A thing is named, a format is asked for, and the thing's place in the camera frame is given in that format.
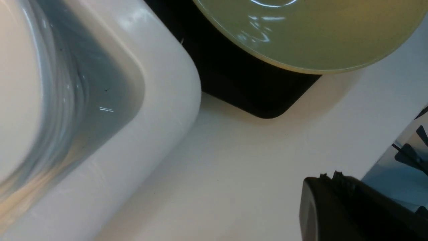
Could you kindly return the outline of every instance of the white surface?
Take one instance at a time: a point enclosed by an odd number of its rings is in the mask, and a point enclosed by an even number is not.
[[[42,125],[44,58],[26,10],[20,1],[0,1],[0,182],[27,157]]]
[[[139,93],[142,105],[125,127],[66,176],[0,240],[91,239],[185,135],[199,109],[200,82],[192,60],[144,2],[66,3],[83,22],[92,23],[87,27],[117,57],[119,65],[131,59],[138,67],[139,73],[128,74],[143,75],[133,79],[139,83],[131,85],[144,91]],[[109,36],[102,36],[101,28],[89,18],[96,19]],[[114,48],[113,42],[120,50]],[[122,50],[127,58],[120,56]]]
[[[428,102],[428,18],[388,58],[261,120],[204,96],[194,127],[97,241],[301,240],[303,179],[362,178]]]

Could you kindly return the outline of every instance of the white countertop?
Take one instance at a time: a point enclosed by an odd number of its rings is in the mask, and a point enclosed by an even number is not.
[[[98,241],[301,240],[305,177],[362,178],[428,102],[428,18],[386,59],[263,120],[204,95],[194,127]]]

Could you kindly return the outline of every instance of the ceramic container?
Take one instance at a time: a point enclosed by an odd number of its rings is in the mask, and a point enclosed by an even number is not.
[[[398,48],[418,27],[426,0],[194,0],[229,40],[295,72],[362,68]]]

